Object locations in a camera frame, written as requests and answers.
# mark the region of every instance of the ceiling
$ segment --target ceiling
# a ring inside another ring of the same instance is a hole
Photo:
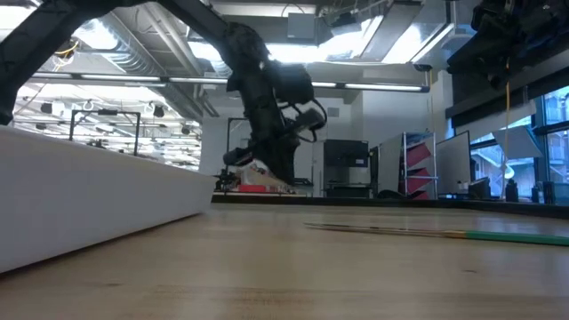
[[[426,0],[423,3],[414,2],[413,6],[374,5],[376,2],[375,0],[296,0],[290,3],[289,1],[271,0],[270,4],[266,4],[258,0],[209,1],[224,19],[242,22],[256,28],[268,44],[290,45],[286,37],[289,12],[300,12],[301,9],[306,12],[315,12],[321,17],[318,23],[322,21],[318,26],[323,26],[318,30],[321,36],[317,42],[320,46],[304,44],[304,49],[311,51],[326,49],[325,58],[327,57],[328,61],[314,60],[306,64],[313,81],[424,84],[425,76],[422,73],[409,64],[399,63],[405,63],[413,58],[415,53],[424,47],[437,32],[440,32],[445,23],[449,22],[446,18],[445,2]],[[456,22],[457,26],[468,24],[469,15],[477,3],[477,0],[458,2],[456,10],[451,8],[450,13],[453,17],[451,22]],[[34,7],[30,4],[31,2],[25,0],[0,0],[0,5],[2,5],[0,40],[6,37],[21,20],[25,19],[26,15],[21,14],[22,10],[27,11],[27,14],[33,11]],[[359,56],[354,55],[353,37],[350,39],[345,36],[333,38],[330,27],[327,26],[333,23],[340,12],[355,9],[358,10],[357,17],[362,20],[362,27],[364,27],[356,38],[358,47],[364,44]],[[378,16],[382,18],[376,20],[377,26],[375,27],[381,32],[375,32],[373,29],[374,17]],[[202,54],[191,50],[192,45],[200,41],[199,36],[157,4],[117,8],[107,16],[100,18],[99,22],[106,29],[111,30],[113,35],[111,40],[119,39],[118,43],[123,45],[111,46],[114,51],[100,50],[95,47],[97,44],[93,41],[101,39],[87,39],[83,34],[78,36],[81,43],[72,60],[65,60],[65,63],[62,63],[61,60],[53,58],[46,61],[42,70],[82,74],[123,74],[126,71],[129,74],[139,75],[144,74],[144,70],[152,70],[153,75],[168,76],[218,76],[220,74],[220,70],[212,66],[215,61],[209,59],[212,56],[210,53]],[[378,38],[379,35],[389,35],[394,38],[391,40],[387,39],[387,36]],[[452,40],[452,37],[453,32],[445,34],[445,37],[432,50],[416,62],[444,68],[445,60],[449,55],[444,45],[449,38]],[[389,41],[393,44],[390,49],[386,50],[385,45],[381,48],[381,44]],[[300,51],[299,48],[294,47],[290,51],[283,52],[284,59],[292,59],[295,57],[294,54],[300,56],[296,58],[307,58],[306,53]],[[346,50],[351,53],[349,52],[348,55],[342,53]],[[129,63],[141,64],[144,68],[135,68],[132,71],[125,68],[125,64],[121,64],[120,57],[128,54],[130,54],[129,59],[132,60]],[[394,64],[382,64],[386,61]],[[223,85],[207,85],[204,90],[201,89],[193,84],[176,84],[168,88],[27,84],[22,87],[18,95],[16,124],[22,129],[48,133],[66,139],[71,109],[88,106],[93,110],[113,108],[140,112],[143,126],[140,131],[140,136],[143,138],[141,152],[146,153],[147,156],[160,158],[163,162],[194,169],[195,163],[199,162],[199,152],[195,150],[189,152],[179,142],[200,146],[199,123],[202,117],[233,115],[236,113],[235,109],[242,107],[238,94],[227,93]],[[347,104],[355,98],[354,92],[330,89],[316,90],[316,95],[318,98],[343,99]],[[59,111],[57,113],[54,111],[49,115],[45,114],[41,111],[42,104],[45,102],[57,106],[53,109]],[[164,117],[158,118],[153,115],[156,106],[164,106]],[[84,120],[83,124],[77,126],[78,140],[87,142],[93,139],[105,139],[107,148],[132,151],[132,144],[124,142],[131,139],[134,133],[134,126],[128,125],[132,119],[126,119],[123,116],[109,118],[96,114],[90,116],[89,119],[91,120]],[[48,124],[48,129],[37,129],[37,124],[42,121]],[[95,130],[96,124],[107,123],[114,124],[116,129],[106,133]],[[185,128],[191,129],[190,134],[181,133],[184,125],[186,125]],[[164,158],[165,155],[173,154],[177,157]]]

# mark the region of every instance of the ceiling duct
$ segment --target ceiling duct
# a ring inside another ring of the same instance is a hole
[[[99,18],[99,21],[118,41],[115,48],[117,54],[105,54],[104,57],[129,75],[165,75],[165,70],[144,49],[131,31],[114,13]],[[87,22],[82,28],[88,32],[94,20]],[[180,116],[201,122],[204,115],[199,102],[192,100],[175,84],[165,87],[149,88],[162,95]]]
[[[363,59],[382,61],[399,37],[411,26],[422,1],[395,0],[362,54]]]

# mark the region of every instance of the green strip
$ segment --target green strip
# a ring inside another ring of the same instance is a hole
[[[569,237],[466,231],[467,239],[505,241],[522,244],[552,244],[569,246]]]

